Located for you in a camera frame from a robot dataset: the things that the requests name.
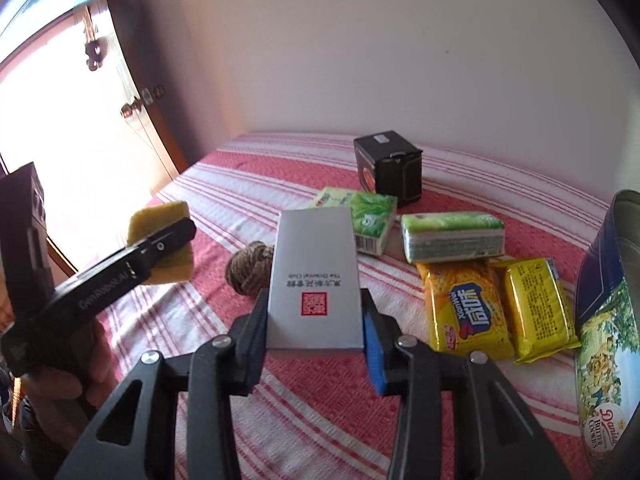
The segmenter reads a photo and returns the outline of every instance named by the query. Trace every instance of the yellow snack packet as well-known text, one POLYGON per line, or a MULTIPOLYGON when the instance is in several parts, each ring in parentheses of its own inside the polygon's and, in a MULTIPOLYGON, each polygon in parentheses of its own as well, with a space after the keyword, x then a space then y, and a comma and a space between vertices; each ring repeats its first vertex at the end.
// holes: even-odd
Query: yellow snack packet
POLYGON ((574 316, 552 260, 530 258, 491 265, 504 271, 505 314, 516 363, 531 363, 580 346, 574 316))
POLYGON ((429 323, 429 346, 466 356, 482 350, 493 360, 513 357, 493 271, 486 263, 417 264, 429 323))

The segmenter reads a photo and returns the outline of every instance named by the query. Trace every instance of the bed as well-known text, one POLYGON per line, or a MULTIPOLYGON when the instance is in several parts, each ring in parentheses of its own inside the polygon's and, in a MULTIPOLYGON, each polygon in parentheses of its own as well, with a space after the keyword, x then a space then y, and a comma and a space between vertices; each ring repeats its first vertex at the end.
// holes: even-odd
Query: bed
MULTIPOLYGON (((273 244, 278 213, 304 207, 324 186, 360 188, 353 138, 261 133, 206 156, 153 203, 186 200, 198 227, 195 270, 187 283, 141 286, 104 312, 124 376, 149 349, 194 351, 225 333, 253 302, 225 283, 231 254, 252 240, 273 244)), ((607 204, 550 178, 465 153, 423 147, 422 199, 402 212, 484 210, 504 220, 511 256, 552 256, 569 299, 584 250, 607 204)), ((382 258, 358 255, 360 281, 405 333, 426 336, 417 271, 402 260, 395 225, 382 258)), ((580 440, 574 358, 560 352, 530 365, 500 367, 545 428, 572 476, 590 476, 580 440)), ((255 392, 234 397, 242 475, 247 479, 382 480, 396 430, 395 399, 375 395, 364 358, 273 360, 255 392)), ((444 399, 444 412, 450 402, 444 399)), ((186 478, 184 420, 178 404, 177 478, 186 478)), ((443 478, 452 478, 452 427, 444 416, 443 478)))

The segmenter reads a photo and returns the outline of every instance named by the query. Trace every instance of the hand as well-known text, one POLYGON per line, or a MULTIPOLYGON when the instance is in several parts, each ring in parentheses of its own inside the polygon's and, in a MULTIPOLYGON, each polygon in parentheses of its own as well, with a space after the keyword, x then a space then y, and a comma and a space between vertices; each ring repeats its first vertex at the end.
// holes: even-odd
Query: hand
MULTIPOLYGON (((94 320, 94 333, 95 346, 88 370, 93 384, 87 388, 86 400, 99 408, 115 388, 116 377, 111 348, 98 320, 94 320)), ((84 430, 86 418, 69 416, 68 409, 63 409, 59 401, 77 399, 82 395, 82 384, 78 378, 68 372, 42 366, 24 375, 22 384, 44 434, 65 450, 71 450, 84 430)))

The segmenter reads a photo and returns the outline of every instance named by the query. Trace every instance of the white stripe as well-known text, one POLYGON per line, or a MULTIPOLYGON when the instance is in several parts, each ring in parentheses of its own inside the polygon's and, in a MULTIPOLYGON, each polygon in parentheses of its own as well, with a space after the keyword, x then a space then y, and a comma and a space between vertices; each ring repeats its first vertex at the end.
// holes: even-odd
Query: white stripe
MULTIPOLYGON (((159 192, 156 196, 165 203, 173 202, 175 200, 175 198, 173 198, 171 195, 169 195, 165 191, 159 192)), ((192 208, 190 208, 190 213, 191 213, 191 219, 197 225, 198 229, 206 233, 207 236, 209 236, 209 238, 211 238, 212 240, 215 240, 217 243, 222 245, 227 251, 229 251, 232 254, 235 254, 238 252, 239 250, 238 246, 234 245, 232 242, 228 240, 229 238, 233 238, 231 234, 227 234, 226 237, 221 236, 216 229, 214 229, 213 227, 210 227, 209 222, 205 224, 204 219, 198 214, 194 213, 192 208)))
POLYGON ((271 219, 278 219, 280 215, 280 209, 262 203, 258 204, 249 197, 240 194, 237 196, 229 196, 226 193, 220 192, 215 187, 207 186, 207 184, 193 178, 184 178, 181 180, 182 182, 180 184, 187 189, 202 192, 211 199, 218 199, 220 202, 233 204, 244 211, 263 214, 269 216, 271 219))
MULTIPOLYGON (((280 141, 280 142, 288 142, 289 144, 295 144, 297 142, 304 142, 307 144, 327 144, 330 146, 343 146, 351 151, 353 146, 352 136, 347 136, 345 134, 317 134, 313 133, 277 133, 277 132, 257 132, 255 134, 251 134, 249 136, 240 137, 239 139, 234 140, 234 142, 241 142, 244 140, 267 140, 271 139, 272 141, 280 141)), ((448 162, 449 159, 453 158, 454 162, 459 163, 460 160, 467 162, 465 167, 474 168, 479 166, 482 168, 483 166, 491 166, 492 169, 497 172, 497 174, 505 180, 516 181, 523 186, 533 186, 533 191, 547 191, 558 193, 559 191, 564 192, 562 196, 558 196, 558 200, 562 200, 567 205, 578 208, 583 211, 587 211, 588 209, 595 210, 597 212, 601 212, 607 209, 608 203, 603 200, 597 199, 575 187, 568 186, 563 182, 552 179, 548 176, 535 173, 533 171, 523 170, 522 168, 516 168, 515 166, 510 166, 509 164, 505 164, 503 162, 498 162, 496 160, 492 160, 490 158, 486 158, 479 155, 474 155, 471 153, 460 152, 458 150, 450 150, 447 148, 435 148, 433 146, 418 146, 423 150, 427 156, 434 156, 438 160, 442 160, 444 162, 448 162)))
POLYGON ((524 400, 532 408, 543 410, 549 413, 550 415, 561 416, 562 418, 566 418, 567 420, 574 420, 575 423, 578 424, 577 413, 572 413, 572 412, 568 412, 567 410, 563 410, 561 408, 555 408, 553 406, 549 406, 548 404, 545 404, 544 402, 540 402, 539 400, 531 399, 531 397, 527 397, 526 395, 521 394, 520 392, 518 392, 518 394, 520 395, 520 397, 522 397, 522 400, 524 400))
MULTIPOLYGON (((325 150, 329 150, 329 153, 336 155, 336 151, 348 154, 349 158, 353 156, 353 145, 351 142, 336 142, 331 140, 330 142, 318 142, 311 138, 302 139, 277 139, 275 142, 262 144, 264 140, 261 136, 244 137, 234 141, 234 144, 245 144, 248 146, 256 147, 263 146, 264 149, 273 149, 279 146, 287 148, 289 150, 295 150, 297 148, 305 147, 305 151, 308 152, 309 146, 322 147, 325 150)), ((490 186, 491 192, 496 190, 504 190, 508 194, 515 194, 519 197, 526 198, 533 202, 537 202, 544 207, 557 210, 562 214, 568 214, 577 221, 584 224, 598 228, 600 220, 604 215, 602 206, 597 206, 597 215, 586 211, 580 206, 575 205, 573 202, 580 200, 577 195, 570 194, 569 196, 555 196, 552 192, 558 192, 559 189, 556 186, 549 187, 545 184, 545 181, 541 178, 531 178, 527 174, 507 170, 506 172, 501 170, 500 164, 496 164, 488 159, 478 159, 472 155, 465 153, 448 152, 447 150, 438 150, 435 148, 424 148, 422 154, 422 168, 425 170, 423 174, 429 176, 429 173, 437 173, 447 175, 448 178, 455 178, 459 180, 462 178, 465 183, 477 182, 481 186, 490 186)), ((593 203, 586 204, 593 208, 593 203)))
POLYGON ((566 422, 561 422, 560 420, 555 420, 554 418, 549 418, 548 416, 540 415, 539 413, 534 413, 533 416, 536 417, 540 426, 547 430, 557 431, 558 433, 564 433, 571 436, 582 436, 580 427, 578 426, 567 424, 566 422))
POLYGON ((324 166, 331 166, 332 168, 339 168, 341 170, 353 170, 353 164, 347 162, 341 162, 340 160, 328 160, 321 157, 313 157, 306 155, 291 155, 285 154, 275 150, 257 150, 253 148, 236 148, 235 146, 229 146, 228 144, 218 149, 219 152, 228 153, 244 153, 247 155, 273 155, 278 158, 286 158, 287 160, 297 160, 299 162, 312 162, 314 164, 322 164, 324 166))
POLYGON ((475 205, 479 205, 482 206, 484 208, 487 208, 490 211, 494 211, 497 213, 501 213, 505 216, 508 216, 509 218, 513 218, 515 220, 519 220, 520 222, 523 222, 527 225, 531 225, 533 227, 535 227, 536 229, 540 229, 541 231, 545 231, 547 233, 552 234, 553 236, 557 237, 557 238, 561 238, 562 240, 564 240, 565 242, 569 242, 571 245, 575 245, 577 247, 580 247, 581 249, 587 249, 589 247, 589 243, 586 239, 579 237, 578 235, 574 235, 568 231, 566 231, 565 229, 561 228, 560 226, 556 226, 556 225, 549 225, 545 220, 540 219, 540 218, 536 218, 533 216, 524 216, 518 212, 516 212, 514 210, 514 208, 510 208, 510 209, 506 209, 504 206, 495 203, 495 202, 491 202, 489 200, 485 200, 483 198, 480 198, 479 196, 470 196, 468 193, 466 192, 460 192, 457 191, 455 189, 451 189, 449 187, 446 186, 438 186, 435 184, 423 184, 422 185, 423 189, 427 189, 439 194, 443 194, 446 196, 451 196, 454 198, 459 198, 460 200, 463 200, 465 202, 469 202, 471 204, 475 204, 475 205))
POLYGON ((396 282, 395 280, 390 280, 384 274, 380 274, 379 272, 376 272, 373 269, 369 269, 368 267, 364 267, 360 261, 358 261, 358 270, 360 271, 361 274, 368 274, 372 278, 375 278, 375 279, 379 280, 382 283, 386 283, 387 285, 391 285, 391 286, 393 286, 395 288, 398 288, 399 290, 402 290, 403 292, 407 293, 409 296, 413 296, 414 298, 417 298, 418 300, 422 300, 424 298, 423 295, 422 295, 422 291, 421 290, 415 290, 414 288, 408 286, 407 284, 405 284, 403 282, 396 282))
POLYGON ((236 176, 238 178, 244 178, 245 180, 255 180, 260 183, 268 183, 273 187, 285 189, 285 190, 295 190, 300 194, 305 194, 309 196, 309 198, 313 198, 318 192, 319 189, 314 189, 309 186, 303 186, 302 184, 296 184, 295 182, 289 182, 288 180, 280 180, 279 178, 273 178, 270 176, 263 176, 257 173, 249 173, 247 171, 235 170, 234 168, 226 168, 223 166, 215 166, 213 164, 209 164, 206 162, 197 162, 192 168, 201 169, 204 171, 210 171, 211 173, 217 174, 229 174, 236 176))
POLYGON ((207 189, 223 190, 226 195, 242 197, 245 201, 259 203, 265 207, 273 207, 276 214, 284 209, 299 209, 306 207, 310 199, 317 193, 292 192, 284 186, 277 186, 273 182, 261 181, 259 178, 249 179, 240 175, 215 174, 210 171, 191 171, 188 182, 199 184, 207 189))
POLYGON ((231 411, 238 435, 253 457, 275 474, 295 479, 344 478, 360 480, 362 473, 323 446, 309 440, 271 402, 254 391, 249 397, 231 397, 231 411))
POLYGON ((249 464, 244 457, 238 456, 238 462, 241 465, 243 476, 249 473, 253 478, 261 478, 261 476, 255 471, 255 469, 259 469, 270 480, 282 480, 282 477, 271 471, 271 469, 269 469, 253 451, 251 451, 251 448, 249 448, 241 438, 236 438, 236 446, 238 446, 238 449, 247 455, 247 458, 251 461, 251 464, 249 464))
POLYGON ((256 386, 256 389, 260 391, 260 393, 266 399, 269 399, 273 403, 273 405, 276 407, 276 409, 280 413, 282 413, 284 416, 286 416, 287 419, 289 419, 291 424, 296 426, 299 430, 303 431, 303 433, 305 433, 306 436, 308 436, 311 440, 317 442, 320 446, 325 448, 327 451, 331 452, 332 455, 339 457, 341 460, 351 465, 353 468, 356 468, 357 470, 362 471, 363 473, 369 475, 372 478, 385 480, 385 475, 382 475, 377 471, 375 471, 374 469, 365 466, 362 462, 360 462, 359 460, 356 460, 351 455, 343 452, 340 448, 338 448, 337 446, 334 446, 334 444, 327 441, 323 436, 313 431, 310 427, 308 427, 308 425, 303 424, 302 421, 300 421, 299 418, 297 418, 296 415, 294 415, 289 408, 287 408, 282 403, 280 403, 279 399, 272 396, 264 386, 261 386, 260 384, 258 384, 258 386, 256 386))
POLYGON ((341 430, 337 426, 331 424, 320 413, 316 412, 308 404, 303 402, 299 397, 294 395, 287 387, 282 384, 276 377, 269 374, 264 374, 262 380, 265 384, 268 384, 279 396, 285 399, 289 405, 293 406, 306 420, 313 426, 318 427, 324 431, 330 438, 337 440, 344 447, 354 450, 361 457, 365 458, 369 462, 377 465, 379 468, 388 469, 391 464, 390 460, 383 454, 377 452, 372 447, 363 444, 356 439, 353 435, 341 430))

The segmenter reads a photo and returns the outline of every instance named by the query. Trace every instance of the label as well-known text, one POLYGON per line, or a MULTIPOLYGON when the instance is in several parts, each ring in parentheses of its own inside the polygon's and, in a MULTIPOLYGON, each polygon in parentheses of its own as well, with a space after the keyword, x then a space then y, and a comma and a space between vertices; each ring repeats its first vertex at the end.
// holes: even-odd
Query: label
POLYGON ((504 235, 437 238, 434 233, 408 234, 404 231, 405 254, 409 262, 468 260, 499 256, 504 251, 504 235))
POLYGON ((482 287, 477 283, 456 285, 449 291, 449 299, 456 311, 460 339, 486 332, 491 328, 491 313, 482 300, 482 287))
POLYGON ((561 300, 558 298, 555 280, 550 280, 545 272, 545 261, 534 264, 523 262, 511 267, 517 275, 514 279, 514 294, 519 301, 529 307, 529 319, 535 332, 536 340, 556 340, 566 334, 564 313, 561 300))
POLYGON ((342 278, 339 272, 294 272, 287 276, 287 286, 341 286, 342 278))
POLYGON ((364 177, 364 181, 366 183, 365 188, 367 191, 372 193, 376 192, 376 179, 373 178, 373 173, 369 168, 362 168, 362 176, 364 177))
POLYGON ((78 301, 78 307, 82 310, 88 309, 102 296, 104 296, 105 294, 109 294, 114 288, 128 279, 129 275, 126 272, 121 272, 118 276, 112 278, 109 282, 105 283, 102 286, 99 286, 98 288, 95 288, 89 296, 84 298, 84 300, 78 301))
POLYGON ((356 235, 356 249, 362 253, 378 254, 378 240, 376 238, 356 235))
POLYGON ((302 293, 302 316, 326 316, 326 292, 302 293))
POLYGON ((626 420, 617 404, 605 402, 598 406, 583 429, 584 441, 594 452, 611 451, 625 431, 626 420))

